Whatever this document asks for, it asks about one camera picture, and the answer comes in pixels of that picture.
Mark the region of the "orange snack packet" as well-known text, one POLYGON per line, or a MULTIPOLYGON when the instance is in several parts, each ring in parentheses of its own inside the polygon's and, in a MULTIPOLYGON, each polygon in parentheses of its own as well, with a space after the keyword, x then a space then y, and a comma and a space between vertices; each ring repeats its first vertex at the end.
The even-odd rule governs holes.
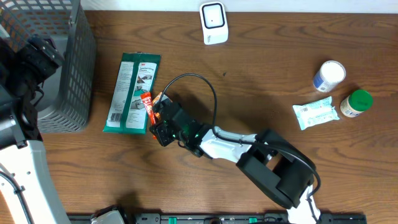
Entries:
POLYGON ((158 120, 160 120, 161 117, 160 117, 160 113, 159 113, 159 107, 158 107, 157 105, 158 105, 160 102, 162 102, 162 101, 169 101, 169 102, 172 102, 172 100, 171 100, 167 95, 164 95, 162 98, 161 98, 161 95, 162 95, 162 92, 160 92, 160 93, 152 100, 152 110, 153 110, 153 112, 154 112, 155 117, 156 117, 158 120))

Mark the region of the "red packet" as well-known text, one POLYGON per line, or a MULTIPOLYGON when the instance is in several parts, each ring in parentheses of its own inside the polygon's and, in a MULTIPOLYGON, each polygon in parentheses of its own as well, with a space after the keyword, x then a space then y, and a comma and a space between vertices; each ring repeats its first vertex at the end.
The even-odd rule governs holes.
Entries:
POLYGON ((156 123, 156 118, 155 118, 155 114, 154 114, 153 109, 152 109, 151 93, 150 92, 145 92, 145 93, 141 94, 140 97, 141 97, 141 100, 142 100, 142 102, 144 104, 146 112, 148 114, 148 117, 150 119, 150 123, 153 126, 156 123))

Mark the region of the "green box with label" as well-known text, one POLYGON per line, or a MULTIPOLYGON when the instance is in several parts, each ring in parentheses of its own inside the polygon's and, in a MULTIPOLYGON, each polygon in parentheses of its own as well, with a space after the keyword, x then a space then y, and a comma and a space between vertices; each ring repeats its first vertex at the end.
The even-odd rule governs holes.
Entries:
POLYGON ((141 95, 152 91, 161 56, 124 53, 119 65, 111 105, 103 131, 145 134, 148 114, 141 95))

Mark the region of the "mint green wipes pack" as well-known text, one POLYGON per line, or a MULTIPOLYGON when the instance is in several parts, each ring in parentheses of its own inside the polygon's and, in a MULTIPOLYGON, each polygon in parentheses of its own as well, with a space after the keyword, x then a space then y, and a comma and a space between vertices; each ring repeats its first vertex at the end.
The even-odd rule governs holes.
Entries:
POLYGON ((335 107, 331 103, 332 97, 329 96, 305 105, 293 105, 300 129, 305 130, 318 124, 339 120, 335 107))

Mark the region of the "white tub blue label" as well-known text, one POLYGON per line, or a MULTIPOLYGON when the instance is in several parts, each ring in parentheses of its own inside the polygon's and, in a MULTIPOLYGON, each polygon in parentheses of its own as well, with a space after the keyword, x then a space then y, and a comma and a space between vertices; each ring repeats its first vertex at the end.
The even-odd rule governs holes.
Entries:
POLYGON ((346 77, 345 67, 335 61, 323 63, 313 78, 313 85, 317 91, 327 93, 332 91, 346 77))

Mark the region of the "green lid white jar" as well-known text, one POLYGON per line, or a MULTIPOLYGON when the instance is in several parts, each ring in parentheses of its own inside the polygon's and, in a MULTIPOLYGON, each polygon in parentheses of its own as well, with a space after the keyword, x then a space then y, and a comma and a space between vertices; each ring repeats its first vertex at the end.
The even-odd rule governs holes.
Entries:
POLYGON ((356 90, 340 104, 340 110, 346 117, 354 118, 367 111, 373 105, 373 97, 366 90, 356 90))

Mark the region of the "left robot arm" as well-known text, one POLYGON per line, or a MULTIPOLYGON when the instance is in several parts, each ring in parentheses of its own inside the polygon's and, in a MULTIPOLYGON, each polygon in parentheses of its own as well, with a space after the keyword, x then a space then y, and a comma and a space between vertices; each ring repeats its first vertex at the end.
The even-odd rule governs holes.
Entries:
POLYGON ((55 189, 31 101, 62 64, 58 50, 38 35, 17 52, 1 41, 1 193, 15 223, 128 223, 117 206, 69 216, 55 189))

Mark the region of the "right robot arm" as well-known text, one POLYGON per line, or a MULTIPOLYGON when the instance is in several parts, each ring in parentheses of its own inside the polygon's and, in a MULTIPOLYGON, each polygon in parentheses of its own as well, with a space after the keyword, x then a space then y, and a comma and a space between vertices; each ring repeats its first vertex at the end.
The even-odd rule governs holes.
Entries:
POLYGON ((287 209, 291 223, 319 223, 313 201, 320 183, 315 164, 277 133, 241 135, 217 126, 160 121, 149 128, 162 146, 178 141, 194 156, 236 164, 266 196, 287 209))

